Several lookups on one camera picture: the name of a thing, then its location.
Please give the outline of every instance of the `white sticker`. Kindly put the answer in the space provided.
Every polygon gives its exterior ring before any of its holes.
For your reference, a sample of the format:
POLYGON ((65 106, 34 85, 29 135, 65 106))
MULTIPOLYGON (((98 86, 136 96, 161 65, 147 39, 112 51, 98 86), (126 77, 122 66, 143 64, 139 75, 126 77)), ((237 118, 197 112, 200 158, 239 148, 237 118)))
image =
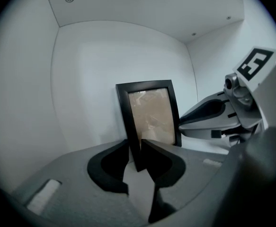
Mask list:
POLYGON ((49 200, 51 199, 53 194, 59 189, 60 186, 60 182, 50 179, 44 186, 44 188, 42 188, 42 190, 39 191, 29 202, 27 208, 36 215, 41 215, 49 200))
POLYGON ((251 51, 233 69, 239 81, 254 92, 269 75, 276 64, 276 50, 253 47, 251 51))

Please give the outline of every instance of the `black picture frame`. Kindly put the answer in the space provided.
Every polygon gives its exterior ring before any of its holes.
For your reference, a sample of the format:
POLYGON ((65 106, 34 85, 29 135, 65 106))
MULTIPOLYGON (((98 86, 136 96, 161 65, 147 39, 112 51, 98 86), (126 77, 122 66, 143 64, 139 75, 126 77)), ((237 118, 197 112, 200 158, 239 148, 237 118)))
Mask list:
POLYGON ((166 88, 169 95, 169 101, 175 129, 175 143, 173 145, 181 147, 181 133, 178 129, 178 125, 180 124, 178 105, 171 80, 141 81, 116 84, 116 90, 119 98, 125 131, 127 134, 131 152, 133 154, 134 163, 138 172, 145 169, 145 164, 143 162, 143 158, 141 155, 139 139, 134 124, 134 116, 129 101, 129 94, 161 88, 166 88))

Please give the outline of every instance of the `white wall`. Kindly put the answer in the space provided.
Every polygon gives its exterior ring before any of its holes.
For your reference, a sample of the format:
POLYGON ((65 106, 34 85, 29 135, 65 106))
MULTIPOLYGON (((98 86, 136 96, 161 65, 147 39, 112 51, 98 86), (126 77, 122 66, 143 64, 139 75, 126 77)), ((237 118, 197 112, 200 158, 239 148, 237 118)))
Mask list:
POLYGON ((153 28, 185 43, 244 18, 243 0, 49 1, 60 26, 95 20, 121 21, 153 28))
POLYGON ((0 18, 0 187, 8 192, 68 151, 51 98, 58 29, 48 0, 14 0, 0 18))
POLYGON ((171 79, 180 115, 197 103, 185 45, 135 24, 91 21, 61 27, 52 67, 54 106, 72 150, 126 139, 116 84, 171 79))
MULTIPOLYGON (((243 0, 245 20, 210 32, 187 45, 198 100, 223 90, 224 77, 253 46, 276 49, 276 24, 259 0, 243 0)), ((276 68, 255 92, 264 126, 276 126, 276 68)))
POLYGON ((243 0, 245 20, 212 31, 187 45, 198 99, 222 91, 224 77, 253 46, 276 49, 276 24, 259 0, 243 0))

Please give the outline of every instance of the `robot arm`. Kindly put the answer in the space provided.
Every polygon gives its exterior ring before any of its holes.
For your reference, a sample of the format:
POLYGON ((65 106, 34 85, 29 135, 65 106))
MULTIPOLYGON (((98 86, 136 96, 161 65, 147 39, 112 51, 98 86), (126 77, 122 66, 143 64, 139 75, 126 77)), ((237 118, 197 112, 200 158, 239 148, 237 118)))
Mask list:
POLYGON ((225 76, 222 92, 206 97, 180 118, 180 132, 206 140, 229 136, 232 143, 262 131, 262 115, 253 92, 275 63, 276 50, 254 47, 233 69, 234 73, 225 76))

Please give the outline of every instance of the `white ceiling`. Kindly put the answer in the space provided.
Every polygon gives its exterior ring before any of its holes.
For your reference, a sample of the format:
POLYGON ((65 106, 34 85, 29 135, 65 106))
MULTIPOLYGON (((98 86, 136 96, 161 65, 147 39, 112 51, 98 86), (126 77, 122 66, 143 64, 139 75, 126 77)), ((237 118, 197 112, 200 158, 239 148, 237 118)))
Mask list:
POLYGON ((59 26, 92 20, 122 21, 153 28, 185 43, 244 19, 243 0, 49 1, 59 26))

